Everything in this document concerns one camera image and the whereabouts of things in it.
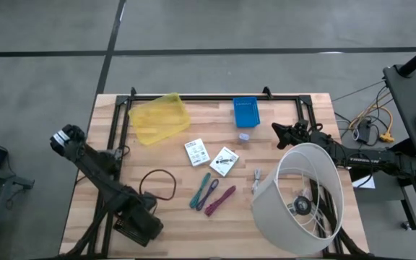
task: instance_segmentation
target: yellow tray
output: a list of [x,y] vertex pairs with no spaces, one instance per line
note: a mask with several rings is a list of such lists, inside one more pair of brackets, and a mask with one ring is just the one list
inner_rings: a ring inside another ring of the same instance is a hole
[[191,124],[178,93],[171,93],[129,111],[137,139],[145,145],[170,137]]

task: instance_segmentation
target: lampshade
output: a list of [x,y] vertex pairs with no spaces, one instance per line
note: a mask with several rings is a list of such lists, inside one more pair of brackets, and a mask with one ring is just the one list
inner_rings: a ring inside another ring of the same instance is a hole
[[[315,180],[331,194],[337,211],[335,231],[326,238],[306,230],[288,209],[279,190],[279,176],[298,174]],[[297,255],[318,252],[327,247],[342,225],[343,192],[341,181],[329,154],[320,146],[304,143],[288,150],[277,167],[256,190],[251,210],[257,228],[272,244]]]

